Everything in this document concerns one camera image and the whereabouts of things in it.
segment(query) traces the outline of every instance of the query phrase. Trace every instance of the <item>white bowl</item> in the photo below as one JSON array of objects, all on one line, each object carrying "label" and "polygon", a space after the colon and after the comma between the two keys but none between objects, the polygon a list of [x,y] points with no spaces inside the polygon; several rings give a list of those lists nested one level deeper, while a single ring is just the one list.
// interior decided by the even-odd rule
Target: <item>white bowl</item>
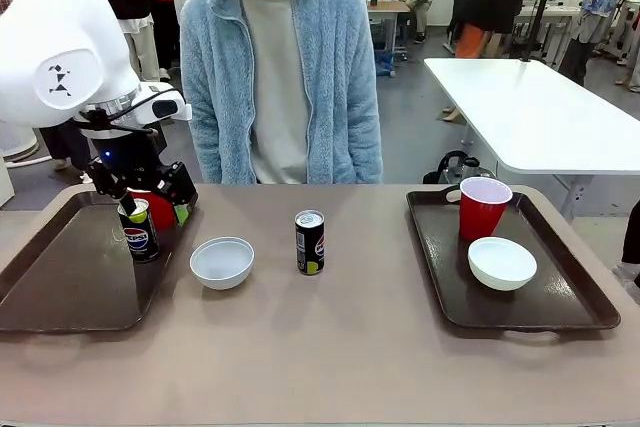
[{"label": "white bowl", "polygon": [[232,289],[251,272],[254,252],[251,244],[236,237],[209,240],[191,256],[191,272],[205,287]]},{"label": "white bowl", "polygon": [[476,278],[495,290],[516,290],[529,282],[538,270],[527,249],[507,239],[485,237],[469,247],[469,265]]}]

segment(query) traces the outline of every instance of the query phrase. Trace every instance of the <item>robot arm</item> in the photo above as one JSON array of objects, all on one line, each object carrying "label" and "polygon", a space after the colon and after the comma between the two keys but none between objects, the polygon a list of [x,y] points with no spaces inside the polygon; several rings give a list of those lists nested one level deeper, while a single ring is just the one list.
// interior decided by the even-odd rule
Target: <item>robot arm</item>
[{"label": "robot arm", "polygon": [[14,0],[0,16],[0,99],[0,121],[52,127],[74,118],[99,153],[89,168],[98,192],[126,201],[132,187],[175,206],[195,202],[184,165],[163,166],[157,131],[145,128],[190,120],[191,106],[168,84],[140,83],[107,0]]}]

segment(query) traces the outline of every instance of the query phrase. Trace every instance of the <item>orange pants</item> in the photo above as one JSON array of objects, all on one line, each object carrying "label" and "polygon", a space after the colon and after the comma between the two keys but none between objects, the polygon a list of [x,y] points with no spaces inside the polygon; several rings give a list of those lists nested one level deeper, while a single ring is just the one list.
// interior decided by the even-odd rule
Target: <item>orange pants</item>
[{"label": "orange pants", "polygon": [[482,55],[482,51],[489,40],[488,32],[485,32],[471,24],[462,26],[462,35],[456,45],[456,58],[477,59]]}]

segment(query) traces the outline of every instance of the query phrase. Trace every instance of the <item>plastic tray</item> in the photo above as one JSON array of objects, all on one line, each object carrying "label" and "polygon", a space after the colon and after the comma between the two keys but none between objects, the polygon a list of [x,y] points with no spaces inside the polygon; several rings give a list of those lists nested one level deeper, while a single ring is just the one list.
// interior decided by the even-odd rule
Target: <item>plastic tray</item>
[{"label": "plastic tray", "polygon": [[494,235],[523,245],[538,263],[536,276],[513,292],[482,285],[471,273],[461,239],[456,188],[411,192],[407,201],[444,316],[461,327],[523,332],[602,330],[620,314],[524,194],[514,193]]},{"label": "plastic tray", "polygon": [[73,196],[0,273],[0,331],[124,330],[147,312],[183,229],[160,235],[160,256],[134,264],[116,204]]}]

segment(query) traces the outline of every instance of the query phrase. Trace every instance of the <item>black soda can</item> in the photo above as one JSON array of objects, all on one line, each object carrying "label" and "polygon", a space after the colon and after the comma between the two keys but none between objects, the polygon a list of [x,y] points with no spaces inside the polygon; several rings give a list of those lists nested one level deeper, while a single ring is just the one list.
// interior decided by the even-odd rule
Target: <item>black soda can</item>
[{"label": "black soda can", "polygon": [[140,263],[151,262],[160,255],[160,246],[149,211],[149,202],[144,199],[135,199],[135,202],[136,210],[131,215],[127,215],[121,205],[118,206],[120,223],[133,260]]},{"label": "black soda can", "polygon": [[296,247],[298,270],[316,275],[324,269],[324,216],[317,210],[296,215]]}]

